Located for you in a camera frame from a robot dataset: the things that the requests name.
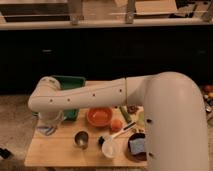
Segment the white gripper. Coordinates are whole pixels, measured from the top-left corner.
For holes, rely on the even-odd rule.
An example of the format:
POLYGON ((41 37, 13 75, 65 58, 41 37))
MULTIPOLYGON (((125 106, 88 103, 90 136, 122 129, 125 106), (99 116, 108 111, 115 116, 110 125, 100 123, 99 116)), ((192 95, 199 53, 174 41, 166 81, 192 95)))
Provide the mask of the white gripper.
POLYGON ((63 119, 64 114, 62 111, 39 114, 39 121, 45 126, 57 126, 63 121, 63 119))

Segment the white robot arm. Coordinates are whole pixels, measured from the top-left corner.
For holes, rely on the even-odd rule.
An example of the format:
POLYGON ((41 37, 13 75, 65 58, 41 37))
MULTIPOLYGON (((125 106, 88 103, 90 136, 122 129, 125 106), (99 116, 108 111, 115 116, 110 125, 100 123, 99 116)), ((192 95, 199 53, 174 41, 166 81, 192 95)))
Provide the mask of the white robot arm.
POLYGON ((132 105, 145 112, 149 171, 210 171, 204 100, 184 74, 162 72, 69 90, 43 77, 28 101, 45 120, 67 109, 132 105))

